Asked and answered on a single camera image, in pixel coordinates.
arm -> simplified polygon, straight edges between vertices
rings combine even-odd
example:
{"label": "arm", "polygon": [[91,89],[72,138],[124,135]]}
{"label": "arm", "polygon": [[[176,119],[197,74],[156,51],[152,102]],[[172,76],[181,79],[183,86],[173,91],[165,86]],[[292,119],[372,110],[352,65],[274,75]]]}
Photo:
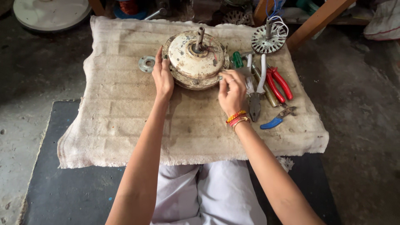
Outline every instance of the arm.
{"label": "arm", "polygon": [[153,216],[162,130],[174,89],[174,80],[168,68],[170,61],[161,60],[161,50],[162,46],[157,52],[152,72],[157,89],[156,100],[126,166],[106,225],[148,225]]}
{"label": "arm", "polygon": [[[223,79],[220,81],[218,99],[229,117],[241,109],[246,86],[244,77],[233,70],[221,72],[220,75]],[[242,142],[265,195],[282,224],[324,224],[251,125],[240,122],[235,132]]]}

woman's left hand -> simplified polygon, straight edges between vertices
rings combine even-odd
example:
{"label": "woman's left hand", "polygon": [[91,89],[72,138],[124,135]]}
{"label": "woman's left hand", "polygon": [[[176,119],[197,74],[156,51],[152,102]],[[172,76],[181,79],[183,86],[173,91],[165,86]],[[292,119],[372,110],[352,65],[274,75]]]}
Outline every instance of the woman's left hand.
{"label": "woman's left hand", "polygon": [[166,57],[167,55],[162,59],[161,52],[162,46],[157,52],[152,75],[157,89],[156,98],[169,101],[174,90],[174,78],[169,68],[170,60]]}

lap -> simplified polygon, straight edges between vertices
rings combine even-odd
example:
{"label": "lap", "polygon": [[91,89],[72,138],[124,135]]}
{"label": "lap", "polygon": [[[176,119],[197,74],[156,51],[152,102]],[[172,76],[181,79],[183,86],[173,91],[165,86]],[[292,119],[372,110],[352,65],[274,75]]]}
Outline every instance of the lap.
{"label": "lap", "polygon": [[160,166],[152,224],[266,224],[245,161]]}

concrete floor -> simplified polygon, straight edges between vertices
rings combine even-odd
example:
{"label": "concrete floor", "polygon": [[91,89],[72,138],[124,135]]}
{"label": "concrete floor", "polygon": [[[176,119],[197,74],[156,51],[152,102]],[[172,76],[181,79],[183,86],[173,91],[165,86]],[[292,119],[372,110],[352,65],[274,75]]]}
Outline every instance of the concrete floor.
{"label": "concrete floor", "polygon": [[[328,27],[293,53],[293,62],[330,133],[322,160],[343,223],[398,224],[398,77],[386,43],[342,29]],[[52,102],[83,95],[92,36],[88,23],[34,35],[12,16],[0,19],[0,30],[0,217],[12,225]]]}
{"label": "concrete floor", "polygon": [[16,223],[52,103],[80,98],[83,60],[92,53],[89,23],[33,35],[13,16],[0,19],[0,218]]}

bracelet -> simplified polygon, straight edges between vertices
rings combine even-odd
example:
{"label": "bracelet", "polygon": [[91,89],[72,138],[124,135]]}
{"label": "bracelet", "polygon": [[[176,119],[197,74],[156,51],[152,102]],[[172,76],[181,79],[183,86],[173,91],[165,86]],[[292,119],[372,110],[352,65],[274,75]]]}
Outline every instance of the bracelet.
{"label": "bracelet", "polygon": [[235,119],[236,117],[238,117],[238,116],[240,116],[242,114],[246,114],[246,111],[240,110],[239,112],[237,112],[237,113],[233,114],[231,117],[229,117],[227,119],[227,121],[225,121],[225,123],[229,123],[230,121],[232,121],[233,119]]}
{"label": "bracelet", "polygon": [[233,126],[233,124],[235,124],[236,122],[238,122],[240,119],[242,119],[243,117],[246,117],[246,114],[240,114],[238,117],[234,118],[233,120],[231,120],[229,122],[229,126]]}
{"label": "bracelet", "polygon": [[235,131],[236,125],[237,125],[238,123],[242,122],[242,121],[249,121],[249,123],[250,123],[250,118],[248,118],[248,117],[242,117],[240,120],[238,120],[238,121],[237,121],[235,124],[233,124],[233,126],[232,126],[233,131]]}

